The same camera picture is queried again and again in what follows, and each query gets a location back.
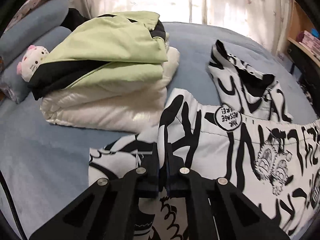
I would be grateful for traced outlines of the white patterned curtain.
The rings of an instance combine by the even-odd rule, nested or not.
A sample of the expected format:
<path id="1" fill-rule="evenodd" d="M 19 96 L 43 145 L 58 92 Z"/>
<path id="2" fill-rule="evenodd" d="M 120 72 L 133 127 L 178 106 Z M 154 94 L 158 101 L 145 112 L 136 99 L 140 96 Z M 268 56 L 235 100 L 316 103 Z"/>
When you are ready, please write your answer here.
<path id="1" fill-rule="evenodd" d="M 82 16 L 153 11 L 163 22 L 223 27 L 251 38 L 272 54 L 286 46 L 293 0 L 69 0 Z"/>

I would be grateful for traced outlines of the black garment by pillows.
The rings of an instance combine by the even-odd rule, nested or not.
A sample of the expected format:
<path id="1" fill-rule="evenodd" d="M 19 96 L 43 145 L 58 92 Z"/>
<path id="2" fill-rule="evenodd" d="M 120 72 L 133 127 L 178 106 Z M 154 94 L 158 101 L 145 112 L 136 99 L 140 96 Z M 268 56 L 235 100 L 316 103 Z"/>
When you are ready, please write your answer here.
<path id="1" fill-rule="evenodd" d="M 75 8 L 69 8 L 68 14 L 61 23 L 61 26 L 74 31 L 78 26 L 89 21 L 89 18 L 86 18 L 80 14 L 80 12 Z"/>

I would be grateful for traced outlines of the black patterned hanging cloth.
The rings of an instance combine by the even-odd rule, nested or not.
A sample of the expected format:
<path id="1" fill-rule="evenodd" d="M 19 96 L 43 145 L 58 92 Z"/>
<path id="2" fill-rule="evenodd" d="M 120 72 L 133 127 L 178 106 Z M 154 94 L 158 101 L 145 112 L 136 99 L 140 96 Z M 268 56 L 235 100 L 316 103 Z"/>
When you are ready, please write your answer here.
<path id="1" fill-rule="evenodd" d="M 303 90 L 304 95 L 306 96 L 307 100 L 309 101 L 310 105 L 315 111 L 317 117 L 319 118 L 319 90 L 313 87 L 313 85 L 310 85 L 303 76 L 301 76 L 298 80 L 298 84 Z"/>

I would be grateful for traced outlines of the pink storage boxes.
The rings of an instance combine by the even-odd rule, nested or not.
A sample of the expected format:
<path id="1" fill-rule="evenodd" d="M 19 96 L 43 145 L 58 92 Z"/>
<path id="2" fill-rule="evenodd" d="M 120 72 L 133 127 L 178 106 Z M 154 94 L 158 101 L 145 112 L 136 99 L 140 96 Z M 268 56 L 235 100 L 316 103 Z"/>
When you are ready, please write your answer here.
<path id="1" fill-rule="evenodd" d="M 303 44 L 314 54 L 319 55 L 319 39 L 313 36 L 307 30 L 300 32 L 296 37 L 296 41 Z"/>

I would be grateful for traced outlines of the black white graffiti print garment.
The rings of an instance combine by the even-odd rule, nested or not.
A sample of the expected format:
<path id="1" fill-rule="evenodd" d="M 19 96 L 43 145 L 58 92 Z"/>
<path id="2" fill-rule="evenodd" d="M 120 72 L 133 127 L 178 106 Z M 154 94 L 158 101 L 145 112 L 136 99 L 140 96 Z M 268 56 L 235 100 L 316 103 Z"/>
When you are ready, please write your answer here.
<path id="1" fill-rule="evenodd" d="M 291 238 L 305 233 L 319 213 L 319 121 L 292 120 L 280 83 L 212 46 L 209 73 L 221 104 L 202 105 L 174 89 L 161 122 L 89 152 L 88 182 L 114 180 L 164 146 L 207 179 L 225 178 Z"/>

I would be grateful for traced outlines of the green black folded garment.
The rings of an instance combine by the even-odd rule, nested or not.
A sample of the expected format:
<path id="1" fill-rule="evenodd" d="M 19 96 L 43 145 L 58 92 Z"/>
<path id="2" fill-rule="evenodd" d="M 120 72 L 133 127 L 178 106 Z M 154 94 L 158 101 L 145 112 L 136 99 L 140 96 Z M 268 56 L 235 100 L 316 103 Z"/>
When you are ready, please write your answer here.
<path id="1" fill-rule="evenodd" d="M 28 87 L 35 100 L 77 86 L 153 82 L 168 60 L 159 14 L 113 12 L 78 26 L 44 58 Z"/>

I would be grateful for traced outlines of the upper blue bolster pillow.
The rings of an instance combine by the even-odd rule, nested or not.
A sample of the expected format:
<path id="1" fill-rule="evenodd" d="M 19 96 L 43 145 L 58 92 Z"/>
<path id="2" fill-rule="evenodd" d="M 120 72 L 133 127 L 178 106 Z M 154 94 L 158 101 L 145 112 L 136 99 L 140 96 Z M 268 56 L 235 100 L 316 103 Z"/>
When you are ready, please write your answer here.
<path id="1" fill-rule="evenodd" d="M 7 66 L 32 42 L 60 26 L 68 14 L 68 0 L 49 0 L 1 36 L 1 59 Z"/>

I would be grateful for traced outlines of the blue bed sheet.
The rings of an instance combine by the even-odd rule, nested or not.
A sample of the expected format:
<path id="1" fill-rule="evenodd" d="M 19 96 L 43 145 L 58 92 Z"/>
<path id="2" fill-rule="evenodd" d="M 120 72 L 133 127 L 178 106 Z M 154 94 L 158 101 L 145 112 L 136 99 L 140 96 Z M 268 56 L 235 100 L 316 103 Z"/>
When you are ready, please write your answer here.
<path id="1" fill-rule="evenodd" d="M 295 78 L 252 39 L 207 25 L 167 22 L 164 28 L 170 45 L 180 52 L 169 90 L 183 88 L 202 104 L 219 105 L 207 64 L 212 45 L 220 40 L 229 53 L 276 76 L 294 123 L 303 125 L 317 119 Z M 101 148 L 120 136 L 119 132 L 51 125 L 32 95 L 20 104 L 9 99 L 2 102 L 1 172 L 27 236 L 87 188 L 89 149 Z"/>

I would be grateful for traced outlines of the wooden bookshelf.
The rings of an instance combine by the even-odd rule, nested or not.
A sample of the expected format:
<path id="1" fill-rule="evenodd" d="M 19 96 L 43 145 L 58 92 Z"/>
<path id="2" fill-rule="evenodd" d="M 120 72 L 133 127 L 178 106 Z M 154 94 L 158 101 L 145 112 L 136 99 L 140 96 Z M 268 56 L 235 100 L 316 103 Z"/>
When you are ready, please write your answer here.
<path id="1" fill-rule="evenodd" d="M 313 23 L 297 2 L 292 12 L 287 34 L 287 55 L 292 61 L 291 73 L 299 71 L 310 82 L 319 82 L 319 37 Z"/>

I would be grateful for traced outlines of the pink white cat plush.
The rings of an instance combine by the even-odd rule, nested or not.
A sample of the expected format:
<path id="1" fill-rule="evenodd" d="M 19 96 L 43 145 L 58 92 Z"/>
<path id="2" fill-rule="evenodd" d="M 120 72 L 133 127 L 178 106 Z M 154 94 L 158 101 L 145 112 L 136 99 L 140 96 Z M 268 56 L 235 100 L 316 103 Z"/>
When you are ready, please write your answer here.
<path id="1" fill-rule="evenodd" d="M 17 74 L 20 75 L 25 82 L 29 82 L 48 54 L 49 51 L 43 46 L 30 45 L 17 65 Z"/>

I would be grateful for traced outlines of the cream white folded jacket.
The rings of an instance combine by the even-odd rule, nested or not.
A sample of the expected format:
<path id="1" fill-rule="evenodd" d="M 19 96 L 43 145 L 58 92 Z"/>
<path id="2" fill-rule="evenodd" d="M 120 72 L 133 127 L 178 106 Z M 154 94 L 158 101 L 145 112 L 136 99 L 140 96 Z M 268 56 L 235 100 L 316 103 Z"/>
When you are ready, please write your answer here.
<path id="1" fill-rule="evenodd" d="M 166 62 L 115 62 L 92 71 L 44 96 L 40 104 L 44 119 L 61 126 L 136 133 L 157 124 L 180 53 L 169 46 L 168 33 L 155 38 L 165 46 Z"/>

